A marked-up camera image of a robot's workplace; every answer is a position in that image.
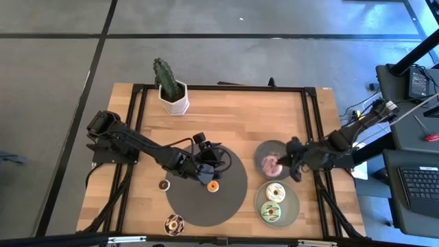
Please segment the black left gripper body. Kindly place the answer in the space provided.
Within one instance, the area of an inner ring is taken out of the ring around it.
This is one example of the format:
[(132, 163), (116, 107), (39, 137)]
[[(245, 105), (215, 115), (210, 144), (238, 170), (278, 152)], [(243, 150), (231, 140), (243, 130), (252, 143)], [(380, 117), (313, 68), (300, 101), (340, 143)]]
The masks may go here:
[(222, 158), (223, 155), (227, 153), (227, 151), (221, 147), (221, 143), (211, 143), (207, 141), (203, 132), (193, 135), (193, 140), (199, 149), (199, 152), (193, 155), (193, 163), (196, 171), (198, 165), (210, 165), (214, 170), (222, 170), (223, 173), (227, 170), (227, 167), (220, 169), (220, 167), (226, 163)]

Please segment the large green striped donut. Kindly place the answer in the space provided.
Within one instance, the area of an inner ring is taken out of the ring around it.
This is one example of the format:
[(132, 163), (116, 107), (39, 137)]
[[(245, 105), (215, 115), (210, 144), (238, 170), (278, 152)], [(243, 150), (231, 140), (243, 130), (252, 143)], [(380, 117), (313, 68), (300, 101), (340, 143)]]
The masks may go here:
[(277, 222), (281, 217), (281, 208), (276, 202), (267, 201), (261, 206), (260, 214), (267, 223)]

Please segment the white paper sheet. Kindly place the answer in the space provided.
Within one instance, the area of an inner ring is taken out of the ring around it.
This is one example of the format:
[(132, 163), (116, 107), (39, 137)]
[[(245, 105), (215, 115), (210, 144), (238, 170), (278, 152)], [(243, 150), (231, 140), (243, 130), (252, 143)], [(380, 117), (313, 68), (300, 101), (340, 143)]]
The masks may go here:
[(364, 161), (363, 163), (356, 165), (354, 168), (351, 169), (351, 174), (354, 178), (358, 178), (361, 180), (368, 180), (368, 166), (367, 162)]

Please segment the thin pale rod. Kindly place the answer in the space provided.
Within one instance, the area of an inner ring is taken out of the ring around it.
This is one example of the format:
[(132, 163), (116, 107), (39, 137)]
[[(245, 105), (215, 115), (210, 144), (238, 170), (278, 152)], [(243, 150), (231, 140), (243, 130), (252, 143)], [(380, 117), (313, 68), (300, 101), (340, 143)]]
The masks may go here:
[(404, 119), (405, 117), (410, 115), (412, 112), (414, 112), (418, 108), (422, 108), (425, 104), (428, 104), (431, 100), (433, 100), (434, 98), (437, 98), (437, 97), (439, 97), (439, 92), (435, 93), (434, 95), (429, 96), (426, 100), (422, 101), (420, 104), (418, 104), (415, 107), (411, 108), (410, 110), (408, 110), (403, 115), (397, 117), (394, 121), (391, 121), (388, 127), (384, 128), (384, 129), (382, 129), (380, 131), (374, 132), (373, 134), (370, 134), (369, 136), (367, 136), (366, 138), (362, 139), (361, 141), (358, 141), (358, 143), (363, 143), (364, 141), (366, 141), (366, 140), (370, 139), (371, 137), (379, 134), (380, 132), (383, 132), (384, 130), (387, 130), (391, 126), (395, 125), (396, 123), (398, 123), (399, 121), (401, 121), (402, 119)]

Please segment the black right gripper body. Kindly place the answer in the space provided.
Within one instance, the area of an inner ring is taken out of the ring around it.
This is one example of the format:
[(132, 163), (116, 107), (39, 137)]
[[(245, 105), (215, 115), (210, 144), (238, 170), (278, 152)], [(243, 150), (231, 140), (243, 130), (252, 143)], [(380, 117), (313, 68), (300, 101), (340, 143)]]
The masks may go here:
[(302, 144), (298, 137), (292, 137), (287, 142), (287, 155), (289, 157), (289, 170), (300, 172), (304, 166), (311, 169), (308, 162), (304, 159), (305, 153), (311, 149), (311, 144)]

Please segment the thick black pole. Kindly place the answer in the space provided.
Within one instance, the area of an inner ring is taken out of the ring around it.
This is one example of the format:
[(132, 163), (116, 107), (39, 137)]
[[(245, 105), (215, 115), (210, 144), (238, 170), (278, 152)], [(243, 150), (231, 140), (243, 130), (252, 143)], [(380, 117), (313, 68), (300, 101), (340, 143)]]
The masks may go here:
[(404, 58), (390, 68), (390, 73), (395, 76), (403, 75), (416, 61), (429, 53), (439, 44), (439, 29), (428, 36), (420, 45), (415, 47)]

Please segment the white angular plant pot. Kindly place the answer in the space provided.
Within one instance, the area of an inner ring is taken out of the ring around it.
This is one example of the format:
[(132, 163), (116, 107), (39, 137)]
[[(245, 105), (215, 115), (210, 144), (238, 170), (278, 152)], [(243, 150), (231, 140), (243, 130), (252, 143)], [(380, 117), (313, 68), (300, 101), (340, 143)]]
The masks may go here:
[(187, 85), (181, 81), (176, 81), (178, 86), (182, 88), (183, 96), (175, 101), (175, 102), (168, 102), (163, 96), (162, 96), (162, 86), (160, 85), (158, 88), (158, 99), (161, 101), (163, 107), (165, 110), (173, 116), (182, 116), (186, 113), (186, 111), (189, 108), (189, 94), (187, 90)]

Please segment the black aluminium table frame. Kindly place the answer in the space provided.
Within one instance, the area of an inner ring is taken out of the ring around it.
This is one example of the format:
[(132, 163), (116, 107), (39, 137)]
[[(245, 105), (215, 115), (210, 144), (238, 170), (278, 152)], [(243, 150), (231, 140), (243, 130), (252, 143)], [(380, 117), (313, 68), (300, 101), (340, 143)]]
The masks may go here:
[[(208, 140), (222, 142), (242, 160), (248, 175), (248, 192), (243, 204), (229, 220), (217, 226), (194, 226), (185, 219), (182, 235), (165, 235), (164, 221), (174, 213), (165, 192), (158, 189), (158, 182), (165, 171), (151, 157), (140, 154), (134, 165), (131, 186), (123, 216), (122, 233), (146, 235), (156, 242), (198, 242), (213, 244), (292, 244), (292, 239), (321, 240), (326, 235), (341, 235), (340, 223), (321, 207), (321, 196), (316, 195), (312, 171), (303, 174), (303, 181), (284, 181), (297, 191), (300, 200), (298, 219), (285, 228), (273, 228), (257, 215), (254, 200), (259, 187), (266, 182), (254, 166), (253, 154), (265, 140), (287, 141), (292, 135), (304, 140), (317, 139), (322, 133), (339, 128), (331, 89), (287, 88), (268, 86), (203, 86), (189, 85), (190, 107), (186, 115), (174, 117), (167, 114), (158, 100), (158, 90), (152, 85), (143, 86), (144, 92), (132, 93), (137, 84), (115, 84), (105, 109), (114, 111), (124, 119), (134, 101), (131, 127), (145, 106), (140, 131), (160, 144), (192, 137), (204, 132)], [(89, 180), (77, 230), (89, 226), (104, 208), (115, 177), (116, 165), (102, 165)], [(344, 215), (362, 235), (364, 223), (359, 210), (353, 179), (342, 169), (322, 174), (328, 178), (328, 190)]]

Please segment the green cactus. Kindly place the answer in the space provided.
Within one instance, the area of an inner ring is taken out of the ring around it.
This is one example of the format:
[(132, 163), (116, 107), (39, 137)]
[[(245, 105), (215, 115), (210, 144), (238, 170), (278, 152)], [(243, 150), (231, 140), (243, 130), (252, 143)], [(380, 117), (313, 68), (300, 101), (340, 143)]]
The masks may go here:
[(155, 58), (153, 69), (157, 83), (162, 86), (162, 98), (175, 102), (184, 96), (183, 88), (177, 83), (169, 64), (162, 58)]

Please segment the large dark sprinkled donut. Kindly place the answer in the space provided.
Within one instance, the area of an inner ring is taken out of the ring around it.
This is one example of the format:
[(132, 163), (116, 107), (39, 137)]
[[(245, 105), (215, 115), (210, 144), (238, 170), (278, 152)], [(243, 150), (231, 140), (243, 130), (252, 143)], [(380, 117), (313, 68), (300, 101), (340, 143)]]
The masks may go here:
[(164, 223), (165, 232), (172, 237), (180, 235), (185, 229), (185, 221), (180, 215), (171, 214)]

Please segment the dark grey desk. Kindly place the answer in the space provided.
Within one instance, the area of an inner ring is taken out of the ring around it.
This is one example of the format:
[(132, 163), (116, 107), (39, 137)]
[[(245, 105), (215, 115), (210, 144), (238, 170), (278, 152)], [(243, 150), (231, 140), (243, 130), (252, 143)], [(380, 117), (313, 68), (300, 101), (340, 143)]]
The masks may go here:
[(392, 217), (396, 227), (406, 235), (439, 239), (439, 219), (410, 211), (398, 172), (401, 166), (439, 167), (439, 155), (385, 150), (383, 159), (392, 195)]
[[(376, 72), (383, 98), (394, 102), (401, 109), (401, 115), (417, 106), (405, 97), (408, 90), (408, 78), (405, 75), (396, 77), (385, 65), (376, 66)], [(427, 108), (416, 109), (390, 127), (396, 149), (439, 154), (439, 141), (427, 142), (425, 140), (427, 133), (421, 127), (425, 125), (431, 133), (439, 134), (439, 117), (424, 116), (424, 112), (433, 106), (439, 106), (439, 103), (433, 98), (427, 105)]]

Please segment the grey round plate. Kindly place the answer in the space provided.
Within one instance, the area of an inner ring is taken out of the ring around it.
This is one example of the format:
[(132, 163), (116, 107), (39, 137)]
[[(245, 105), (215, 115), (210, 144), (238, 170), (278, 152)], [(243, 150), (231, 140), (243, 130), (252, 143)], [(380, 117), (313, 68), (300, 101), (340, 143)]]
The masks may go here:
[(254, 166), (257, 171), (265, 176), (268, 180), (283, 180), (289, 177), (289, 168), (283, 167), (280, 174), (277, 176), (267, 175), (263, 171), (263, 160), (267, 156), (275, 156), (276, 158), (280, 158), (285, 156), (286, 152), (286, 144), (281, 141), (269, 140), (261, 143), (256, 151), (254, 152)]
[[(260, 209), (263, 203), (270, 201), (265, 195), (266, 187), (270, 183), (282, 184), (282, 186), (285, 188), (286, 196), (284, 201), (277, 203), (281, 208), (280, 219), (277, 222), (267, 223), (262, 219)], [(300, 213), (300, 201), (297, 193), (291, 188), (290, 185), (279, 180), (266, 182), (260, 186), (254, 199), (254, 206), (257, 211), (257, 215), (261, 218), (261, 220), (273, 228), (287, 228), (288, 226), (291, 226), (298, 219)]]

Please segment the red-handled screwdriver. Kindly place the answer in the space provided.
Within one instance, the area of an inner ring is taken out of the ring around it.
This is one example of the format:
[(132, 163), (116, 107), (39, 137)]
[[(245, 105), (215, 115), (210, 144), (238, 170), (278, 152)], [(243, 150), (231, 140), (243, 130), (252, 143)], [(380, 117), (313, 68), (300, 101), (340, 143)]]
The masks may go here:
[(416, 122), (420, 125), (423, 132), (425, 133), (424, 141), (426, 142), (434, 142), (439, 141), (439, 134), (438, 133), (432, 133), (428, 130), (428, 128), (424, 125), (424, 123), (416, 116), (414, 115), (414, 118)]

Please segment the large white-iced donut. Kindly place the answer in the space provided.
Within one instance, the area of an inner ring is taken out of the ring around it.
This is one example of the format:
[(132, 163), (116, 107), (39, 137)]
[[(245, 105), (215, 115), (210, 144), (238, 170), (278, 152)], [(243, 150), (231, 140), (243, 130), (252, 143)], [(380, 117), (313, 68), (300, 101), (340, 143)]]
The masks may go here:
[(280, 203), (285, 199), (285, 188), (280, 183), (270, 183), (266, 187), (265, 195), (268, 200)]

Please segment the large pink-iced donut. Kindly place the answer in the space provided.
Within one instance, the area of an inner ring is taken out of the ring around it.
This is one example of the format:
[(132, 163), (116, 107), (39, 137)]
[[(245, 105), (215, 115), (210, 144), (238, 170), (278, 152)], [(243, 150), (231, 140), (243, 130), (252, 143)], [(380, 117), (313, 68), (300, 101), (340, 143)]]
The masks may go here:
[(261, 162), (263, 173), (269, 177), (277, 177), (281, 174), (283, 166), (277, 163), (278, 157), (274, 155), (269, 155), (263, 158)]

